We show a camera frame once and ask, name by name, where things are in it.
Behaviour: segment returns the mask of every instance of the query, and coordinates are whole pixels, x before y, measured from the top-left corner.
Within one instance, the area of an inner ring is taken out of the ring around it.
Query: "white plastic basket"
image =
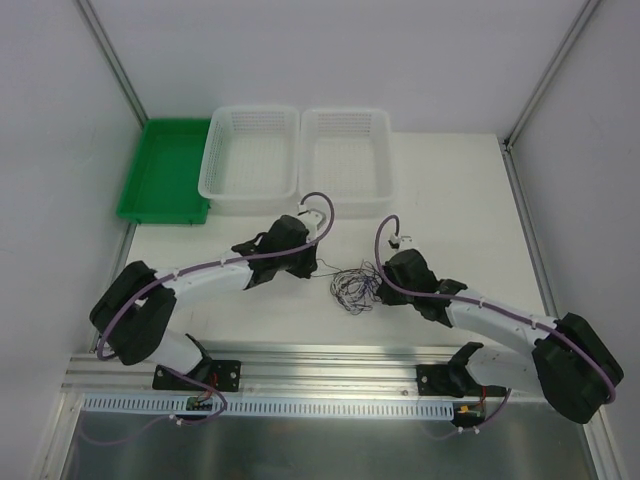
[[[281,106],[218,108],[198,192],[224,213],[273,213],[296,191],[300,114]]]
[[[382,213],[395,197],[389,116],[314,108],[302,115],[298,189],[331,197],[341,217]]]

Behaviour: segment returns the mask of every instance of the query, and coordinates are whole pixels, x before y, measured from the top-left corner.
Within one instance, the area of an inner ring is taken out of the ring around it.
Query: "green plastic tray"
[[[208,119],[154,119],[142,132],[117,214],[132,223],[202,224],[198,193]]]

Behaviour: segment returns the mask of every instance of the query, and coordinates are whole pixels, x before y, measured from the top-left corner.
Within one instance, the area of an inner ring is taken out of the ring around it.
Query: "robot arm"
[[[427,320],[478,333],[510,349],[468,343],[447,368],[428,377],[433,390],[463,397],[478,385],[499,385],[542,394],[578,423],[588,422],[613,400],[611,386],[620,383],[623,371],[584,318],[569,313],[559,320],[507,307],[461,282],[438,280],[410,237],[392,235],[389,243],[396,253],[382,266],[385,282],[377,292],[384,304],[410,304]]]
[[[91,323],[108,336],[123,364],[150,360],[208,383],[211,358],[193,337],[167,328],[173,312],[220,293],[256,287],[281,270],[310,278],[318,268],[317,235],[325,220],[323,213],[300,205],[297,216],[283,215],[268,232],[231,247],[216,261],[157,271],[142,261],[133,262],[95,305]],[[132,298],[137,302],[122,311]]]

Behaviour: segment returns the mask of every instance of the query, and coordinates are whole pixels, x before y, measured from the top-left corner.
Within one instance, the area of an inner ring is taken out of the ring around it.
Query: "tangled black wire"
[[[373,309],[373,304],[379,302],[376,291],[382,283],[380,274],[371,262],[362,261],[359,268],[341,270],[318,259],[328,268],[336,270],[326,275],[313,275],[314,277],[332,276],[329,293],[351,315],[360,315]]]

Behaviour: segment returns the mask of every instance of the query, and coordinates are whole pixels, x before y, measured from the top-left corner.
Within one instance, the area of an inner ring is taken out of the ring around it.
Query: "white wall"
[[[505,136],[584,0],[94,0],[151,117],[378,106]]]
[[[561,310],[588,318],[626,373],[607,408],[640,478],[640,2],[607,0],[516,144]]]
[[[25,478],[86,348],[139,135],[71,0],[0,7],[0,476]]]

